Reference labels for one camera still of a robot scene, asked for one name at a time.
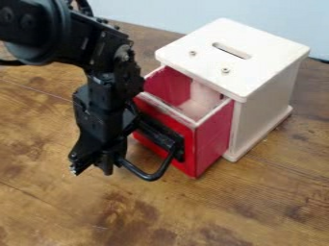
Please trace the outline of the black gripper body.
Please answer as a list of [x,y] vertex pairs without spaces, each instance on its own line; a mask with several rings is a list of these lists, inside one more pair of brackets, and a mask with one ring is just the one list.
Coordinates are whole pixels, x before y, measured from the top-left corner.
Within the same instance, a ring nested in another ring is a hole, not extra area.
[[71,172],[79,176],[95,163],[102,151],[112,151],[135,130],[138,112],[134,97],[138,90],[114,85],[83,85],[72,95],[77,142],[69,152]]

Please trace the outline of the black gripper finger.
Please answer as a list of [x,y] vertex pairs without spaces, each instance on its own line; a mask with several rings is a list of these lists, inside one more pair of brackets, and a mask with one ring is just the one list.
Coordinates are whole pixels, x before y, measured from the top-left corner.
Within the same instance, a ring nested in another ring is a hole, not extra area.
[[96,155],[94,165],[103,171],[106,176],[111,176],[114,174],[114,165],[115,165],[114,152],[110,150],[102,151]]
[[126,158],[126,153],[127,153],[127,140],[124,139],[115,147],[114,161],[116,167],[122,166],[119,160]]

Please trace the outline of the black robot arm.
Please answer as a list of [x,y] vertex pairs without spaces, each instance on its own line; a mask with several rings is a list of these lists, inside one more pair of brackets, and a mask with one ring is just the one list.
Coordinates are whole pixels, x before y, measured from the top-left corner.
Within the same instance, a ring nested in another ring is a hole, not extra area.
[[72,64],[87,83],[72,94],[80,137],[68,155],[79,175],[94,165],[110,175],[126,155],[132,99],[144,78],[132,41],[96,18],[86,0],[0,0],[0,40],[15,56],[1,65]]

